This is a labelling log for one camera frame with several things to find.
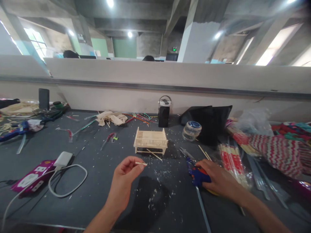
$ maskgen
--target black hair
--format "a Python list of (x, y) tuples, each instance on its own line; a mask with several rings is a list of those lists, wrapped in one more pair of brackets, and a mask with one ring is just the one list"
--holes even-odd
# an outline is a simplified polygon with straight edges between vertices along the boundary
[(79, 58), (79, 54), (71, 50), (64, 51), (64, 58)]
[(143, 61), (155, 61), (155, 58), (153, 56), (147, 55), (143, 58)]

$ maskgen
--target blue lid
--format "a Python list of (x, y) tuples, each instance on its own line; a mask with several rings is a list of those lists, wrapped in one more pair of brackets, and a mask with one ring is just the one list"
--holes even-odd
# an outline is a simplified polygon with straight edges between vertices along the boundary
[(193, 128), (200, 128), (201, 127), (201, 125), (196, 121), (189, 121), (189, 125), (192, 126)]

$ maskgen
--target black phone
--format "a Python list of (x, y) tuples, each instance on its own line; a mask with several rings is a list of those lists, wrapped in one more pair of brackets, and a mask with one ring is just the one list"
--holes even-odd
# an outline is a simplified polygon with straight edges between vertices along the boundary
[(39, 109), (50, 109), (50, 90), (39, 88)]

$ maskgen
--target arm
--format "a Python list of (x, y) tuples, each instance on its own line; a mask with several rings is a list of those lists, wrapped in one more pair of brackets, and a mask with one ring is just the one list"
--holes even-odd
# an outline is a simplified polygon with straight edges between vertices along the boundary
[(263, 204), (257, 197), (248, 192), (234, 177), (217, 164), (204, 159), (196, 164), (210, 176), (211, 183), (202, 183), (203, 187), (231, 199), (245, 208), (257, 221), (265, 233), (284, 232), (290, 230)]
[(109, 233), (120, 214), (126, 209), (131, 193), (132, 182), (143, 171), (142, 159), (126, 157), (114, 170), (110, 192), (101, 211), (95, 216), (84, 233)]

